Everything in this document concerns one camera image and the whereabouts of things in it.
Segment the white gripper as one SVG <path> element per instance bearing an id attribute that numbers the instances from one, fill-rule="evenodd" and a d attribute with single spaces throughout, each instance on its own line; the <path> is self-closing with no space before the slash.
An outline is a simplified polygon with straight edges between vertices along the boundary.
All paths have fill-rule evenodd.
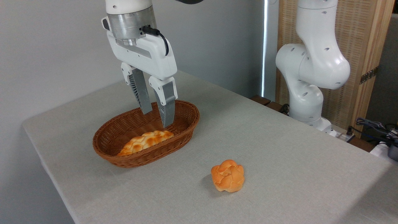
<path id="1" fill-rule="evenodd" d="M 171 125 L 178 99 L 175 79 L 177 66 L 171 44 L 165 55 L 165 43 L 161 37 L 146 35 L 136 40 L 135 46 L 127 46 L 107 32 L 112 51 L 122 61 L 121 69 L 127 85 L 134 93 L 143 114 L 152 111 L 151 101 L 143 72 L 151 75 L 149 84 L 154 89 L 163 127 Z"/>

